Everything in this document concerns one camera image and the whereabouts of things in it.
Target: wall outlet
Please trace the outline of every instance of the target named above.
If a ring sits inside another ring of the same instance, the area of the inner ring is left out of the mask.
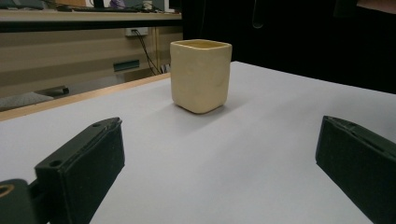
[[[126,28],[125,29],[125,35],[126,36],[137,35],[136,31],[140,35],[148,35],[149,34],[149,28],[148,27],[136,27],[136,28]]]

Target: square cup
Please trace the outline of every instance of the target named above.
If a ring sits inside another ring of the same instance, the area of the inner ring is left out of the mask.
[[[172,42],[171,89],[175,104],[195,114],[224,105],[232,51],[231,44],[212,40]]]

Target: black object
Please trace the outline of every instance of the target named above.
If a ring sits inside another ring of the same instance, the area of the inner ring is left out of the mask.
[[[316,160],[374,223],[396,223],[396,144],[358,124],[324,116]]]
[[[169,8],[176,11],[182,11],[181,0],[169,0]]]
[[[35,167],[0,182],[2,224],[88,224],[124,166],[119,118],[94,123]]]
[[[334,7],[334,17],[348,18],[356,15],[356,5],[358,0],[336,0]]]
[[[67,5],[59,5],[56,7],[57,11],[65,11],[65,12],[71,12],[73,11],[73,8],[71,8],[70,6]]]
[[[183,39],[230,43],[232,61],[396,93],[396,14],[354,1],[182,0]]]
[[[104,8],[105,3],[103,0],[93,0],[93,6],[96,8]]]

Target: desk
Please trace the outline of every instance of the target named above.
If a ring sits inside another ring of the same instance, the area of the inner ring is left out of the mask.
[[[181,26],[180,14],[0,9],[0,33]]]
[[[170,79],[0,122],[0,179],[34,166],[88,125],[120,117],[126,162],[93,217],[108,223],[371,221],[316,165],[324,115],[396,141],[396,96],[234,62],[226,104],[174,105]]]

